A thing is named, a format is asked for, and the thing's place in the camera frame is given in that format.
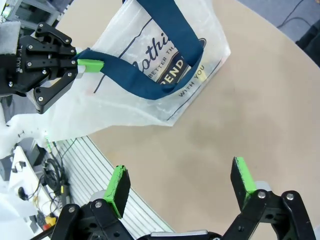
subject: bag logo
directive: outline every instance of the bag logo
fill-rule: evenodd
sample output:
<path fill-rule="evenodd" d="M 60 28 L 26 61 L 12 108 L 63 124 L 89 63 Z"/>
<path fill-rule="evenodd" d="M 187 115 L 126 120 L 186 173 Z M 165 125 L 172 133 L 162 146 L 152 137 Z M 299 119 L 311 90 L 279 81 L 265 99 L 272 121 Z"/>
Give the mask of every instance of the bag logo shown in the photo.
<path fill-rule="evenodd" d="M 137 61 L 134 61 L 132 65 L 138 68 L 143 73 L 146 70 L 149 70 L 151 62 L 155 61 L 159 57 L 160 52 L 164 48 L 164 46 L 167 45 L 169 42 L 171 43 L 171 41 L 168 39 L 168 37 L 164 33 L 161 33 L 161 37 L 162 37 L 161 41 L 157 41 L 157 42 L 155 37 L 153 37 L 152 44 L 148 45 L 145 51 L 147 58 L 143 59 L 140 65 Z M 199 41 L 202 47 L 205 48 L 207 43 L 206 39 L 200 38 Z M 174 47 L 170 47 L 165 53 L 170 55 L 174 49 L 175 49 Z M 189 67 L 189 65 L 185 62 L 185 60 L 181 56 L 180 52 L 176 52 L 171 57 L 171 59 L 168 59 L 167 57 L 163 57 L 159 63 L 160 64 L 148 74 L 148 77 L 152 79 L 153 76 L 157 75 L 161 71 L 162 74 L 156 80 L 156 82 L 159 84 L 178 83 L 180 79 L 184 76 L 184 74 L 186 73 Z M 165 70 L 163 70 L 162 66 L 164 66 L 165 64 L 167 64 L 167 67 L 165 68 Z"/>

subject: green gripper pad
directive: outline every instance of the green gripper pad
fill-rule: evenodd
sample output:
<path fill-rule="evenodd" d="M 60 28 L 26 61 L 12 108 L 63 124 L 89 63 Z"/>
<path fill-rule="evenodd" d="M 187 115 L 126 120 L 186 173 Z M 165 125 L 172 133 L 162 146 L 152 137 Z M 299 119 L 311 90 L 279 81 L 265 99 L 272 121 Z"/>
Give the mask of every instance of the green gripper pad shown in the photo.
<path fill-rule="evenodd" d="M 117 166 L 111 176 L 103 199 L 113 207 L 119 219 L 124 216 L 130 187 L 128 170 L 124 165 Z"/>
<path fill-rule="evenodd" d="M 257 190 L 256 184 L 243 157 L 233 158 L 230 178 L 236 199 L 242 210 L 250 198 L 250 195 Z"/>

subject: blue bag handle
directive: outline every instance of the blue bag handle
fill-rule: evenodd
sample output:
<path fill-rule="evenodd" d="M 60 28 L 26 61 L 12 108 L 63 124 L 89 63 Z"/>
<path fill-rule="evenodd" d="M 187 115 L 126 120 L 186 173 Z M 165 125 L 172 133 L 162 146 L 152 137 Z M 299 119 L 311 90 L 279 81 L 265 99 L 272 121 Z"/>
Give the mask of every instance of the blue bag handle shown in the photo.
<path fill-rule="evenodd" d="M 203 46 L 174 0 L 137 0 L 159 25 L 180 52 L 191 69 L 178 83 L 160 84 L 143 74 L 137 67 L 118 57 L 89 48 L 76 57 L 104 62 L 101 72 L 128 92 L 149 100 L 157 100 L 183 88 L 196 73 Z"/>

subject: white plastic bag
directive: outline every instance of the white plastic bag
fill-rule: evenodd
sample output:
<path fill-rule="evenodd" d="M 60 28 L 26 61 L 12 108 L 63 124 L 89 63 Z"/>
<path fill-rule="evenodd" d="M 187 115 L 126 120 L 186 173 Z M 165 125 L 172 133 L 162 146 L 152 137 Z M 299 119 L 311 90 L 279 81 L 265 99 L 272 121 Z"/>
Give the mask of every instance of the white plastic bag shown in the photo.
<path fill-rule="evenodd" d="M 185 87 L 149 100 L 126 91 L 107 76 L 101 81 L 102 73 L 85 73 L 45 114 L 16 115 L 9 125 L 28 137 L 35 135 L 39 140 L 46 136 L 50 141 L 85 136 L 109 126 L 172 126 L 230 55 L 211 0 L 175 3 L 204 46 L 196 74 Z M 172 81 L 178 74 L 174 67 L 182 68 L 181 62 L 172 65 L 177 49 L 136 0 L 124 3 L 91 49 L 121 56 L 159 83 Z"/>

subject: beige table surface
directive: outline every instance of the beige table surface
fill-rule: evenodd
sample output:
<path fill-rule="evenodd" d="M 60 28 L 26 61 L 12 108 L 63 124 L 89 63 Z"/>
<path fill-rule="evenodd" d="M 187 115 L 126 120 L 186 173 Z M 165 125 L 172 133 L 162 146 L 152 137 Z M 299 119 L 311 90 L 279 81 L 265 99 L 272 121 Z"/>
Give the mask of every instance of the beige table surface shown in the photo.
<path fill-rule="evenodd" d="M 320 69 L 294 42 L 235 0 L 214 0 L 231 56 L 174 127 L 111 127 L 91 139 L 176 231 L 223 234 L 239 213 L 233 156 L 276 194 L 300 192 L 320 224 Z M 92 46 L 121 0 L 75 0 L 58 29 Z M 275 239 L 271 227 L 254 239 Z"/>

